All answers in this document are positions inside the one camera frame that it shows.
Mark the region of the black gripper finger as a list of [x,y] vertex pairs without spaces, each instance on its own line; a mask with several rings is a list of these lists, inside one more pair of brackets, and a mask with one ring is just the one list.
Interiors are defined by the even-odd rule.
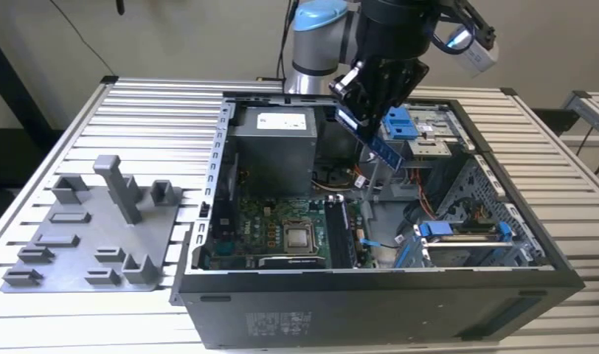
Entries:
[[403,103],[429,72],[429,66],[421,60],[397,60],[389,63],[387,68],[385,111]]
[[361,126],[370,126],[378,103],[375,79],[379,77],[379,58],[355,60],[347,73],[327,84],[343,111]]

